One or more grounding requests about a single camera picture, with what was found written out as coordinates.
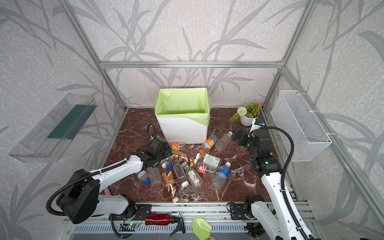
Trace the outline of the brown label crushed bottle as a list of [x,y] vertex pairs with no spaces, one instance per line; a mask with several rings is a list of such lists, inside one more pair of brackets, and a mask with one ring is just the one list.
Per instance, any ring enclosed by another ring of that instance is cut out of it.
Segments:
[[179,197],[177,194],[177,185],[172,171],[162,173],[162,179],[166,186],[168,193],[172,198],[173,203],[179,202]]

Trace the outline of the clear bottle blue cap label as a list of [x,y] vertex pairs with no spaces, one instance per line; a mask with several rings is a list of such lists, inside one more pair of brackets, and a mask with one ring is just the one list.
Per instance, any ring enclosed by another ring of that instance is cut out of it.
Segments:
[[142,183],[145,183],[145,185],[151,184],[151,180],[150,180],[150,177],[149,177],[149,174],[147,171],[142,170],[142,171],[136,173],[136,176],[137,176],[138,180]]

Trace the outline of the clear unlabelled bottle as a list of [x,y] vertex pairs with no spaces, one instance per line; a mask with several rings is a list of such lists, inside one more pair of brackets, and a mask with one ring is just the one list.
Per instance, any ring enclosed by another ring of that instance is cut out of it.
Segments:
[[222,138],[218,141],[218,143],[215,145],[215,149],[218,152],[223,152],[228,144],[231,142],[233,136],[233,132],[228,132],[227,134],[224,134]]

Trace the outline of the bottle blue label white cap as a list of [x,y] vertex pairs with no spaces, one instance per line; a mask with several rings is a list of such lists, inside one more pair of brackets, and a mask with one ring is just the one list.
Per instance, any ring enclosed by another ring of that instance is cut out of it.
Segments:
[[230,170],[231,165],[232,164],[230,162],[226,162],[224,165],[220,166],[219,170],[214,175],[214,178],[212,181],[212,185],[215,189],[219,190],[223,187],[225,181],[227,180],[227,178],[231,173],[231,170]]

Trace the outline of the bottle orange label orange cap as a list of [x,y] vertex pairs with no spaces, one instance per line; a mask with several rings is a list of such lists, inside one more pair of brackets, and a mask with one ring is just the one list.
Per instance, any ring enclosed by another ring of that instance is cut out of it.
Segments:
[[210,135],[204,143],[200,146],[198,153],[208,153],[213,146],[218,142],[219,138],[216,135]]

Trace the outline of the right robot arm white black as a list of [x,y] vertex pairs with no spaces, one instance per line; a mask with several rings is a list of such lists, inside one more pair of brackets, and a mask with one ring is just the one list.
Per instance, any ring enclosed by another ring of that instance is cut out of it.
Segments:
[[271,156],[271,127],[259,127],[249,133],[238,132],[241,135],[239,145],[248,149],[250,163],[265,186],[275,210],[272,212],[263,198],[252,197],[245,202],[245,213],[259,221],[271,240],[313,240],[315,236],[305,224],[285,184],[295,150],[293,139],[286,131],[275,129],[288,138],[291,146],[284,166]]

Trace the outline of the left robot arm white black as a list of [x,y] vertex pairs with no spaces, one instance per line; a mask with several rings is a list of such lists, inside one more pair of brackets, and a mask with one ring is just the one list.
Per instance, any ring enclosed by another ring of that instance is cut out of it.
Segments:
[[49,197],[46,210],[54,216],[68,217],[73,224],[102,215],[130,218],[137,211],[134,200],[122,195],[103,195],[102,191],[123,178],[157,166],[171,154],[169,143],[156,137],[145,150],[134,151],[117,163],[89,172],[80,169]]

